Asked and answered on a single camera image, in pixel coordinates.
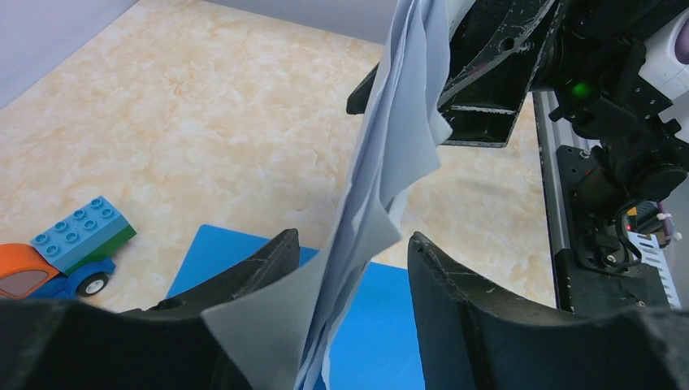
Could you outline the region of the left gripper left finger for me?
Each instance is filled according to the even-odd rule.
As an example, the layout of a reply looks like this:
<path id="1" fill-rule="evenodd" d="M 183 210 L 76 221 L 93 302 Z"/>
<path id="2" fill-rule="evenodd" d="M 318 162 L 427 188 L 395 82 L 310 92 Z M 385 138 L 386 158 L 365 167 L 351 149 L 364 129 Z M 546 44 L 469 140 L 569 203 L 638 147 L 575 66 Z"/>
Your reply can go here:
<path id="1" fill-rule="evenodd" d="M 250 256 L 147 310 L 115 314 L 76 300 L 3 301 L 4 389 L 247 389 L 203 310 L 273 284 L 298 267 L 286 229 Z"/>

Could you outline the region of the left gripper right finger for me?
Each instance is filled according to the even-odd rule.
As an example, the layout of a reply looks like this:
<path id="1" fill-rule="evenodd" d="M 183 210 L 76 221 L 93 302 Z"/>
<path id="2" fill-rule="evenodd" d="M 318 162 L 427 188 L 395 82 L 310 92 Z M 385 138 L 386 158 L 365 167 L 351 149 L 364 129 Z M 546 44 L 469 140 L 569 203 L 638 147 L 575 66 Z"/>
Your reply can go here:
<path id="1" fill-rule="evenodd" d="M 685 389 L 688 314 L 587 318 L 511 292 L 415 232 L 407 269 L 428 389 Z"/>

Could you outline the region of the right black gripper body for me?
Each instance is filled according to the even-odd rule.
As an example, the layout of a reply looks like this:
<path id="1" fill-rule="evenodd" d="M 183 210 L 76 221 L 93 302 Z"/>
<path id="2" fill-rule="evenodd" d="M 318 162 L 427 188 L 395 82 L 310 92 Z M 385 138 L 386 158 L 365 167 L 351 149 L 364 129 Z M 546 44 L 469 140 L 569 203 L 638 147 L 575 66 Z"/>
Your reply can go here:
<path id="1" fill-rule="evenodd" d="M 688 176 L 688 91 L 674 101 L 641 78 L 644 42 L 688 9 L 685 1 L 573 1 L 538 86 L 628 200 L 666 199 Z"/>

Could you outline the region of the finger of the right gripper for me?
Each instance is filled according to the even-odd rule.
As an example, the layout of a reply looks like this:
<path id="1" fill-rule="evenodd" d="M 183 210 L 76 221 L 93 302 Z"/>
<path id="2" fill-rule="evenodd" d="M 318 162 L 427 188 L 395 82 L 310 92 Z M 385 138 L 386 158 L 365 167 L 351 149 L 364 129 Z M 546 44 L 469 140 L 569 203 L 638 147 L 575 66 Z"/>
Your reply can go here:
<path id="1" fill-rule="evenodd" d="M 446 145 L 504 147 L 551 33 L 553 1 L 476 1 L 450 41 Z"/>
<path id="2" fill-rule="evenodd" d="M 365 113 L 378 68 L 379 65 L 376 64 L 348 96 L 345 107 L 348 115 L 362 115 Z"/>

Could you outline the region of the printed paper sheet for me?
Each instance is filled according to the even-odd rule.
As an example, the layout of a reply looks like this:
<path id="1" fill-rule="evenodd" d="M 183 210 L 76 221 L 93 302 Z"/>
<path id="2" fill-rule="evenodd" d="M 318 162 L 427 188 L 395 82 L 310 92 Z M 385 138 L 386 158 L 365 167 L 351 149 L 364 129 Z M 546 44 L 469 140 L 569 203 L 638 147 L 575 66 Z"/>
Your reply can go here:
<path id="1" fill-rule="evenodd" d="M 396 244 L 410 185 L 440 167 L 451 129 L 438 111 L 451 32 L 469 1 L 400 1 L 327 243 L 304 266 L 203 311 L 254 389 L 311 389 L 371 259 Z"/>

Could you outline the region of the toy truck orange blue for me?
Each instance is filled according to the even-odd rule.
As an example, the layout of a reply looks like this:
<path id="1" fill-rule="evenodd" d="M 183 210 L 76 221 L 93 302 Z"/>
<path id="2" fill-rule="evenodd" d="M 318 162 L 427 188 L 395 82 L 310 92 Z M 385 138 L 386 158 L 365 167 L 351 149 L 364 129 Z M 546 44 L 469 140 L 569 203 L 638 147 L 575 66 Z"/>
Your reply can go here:
<path id="1" fill-rule="evenodd" d="M 115 253 L 137 234 L 103 196 L 73 211 L 29 243 L 1 245 L 1 298 L 91 297 L 115 273 Z"/>

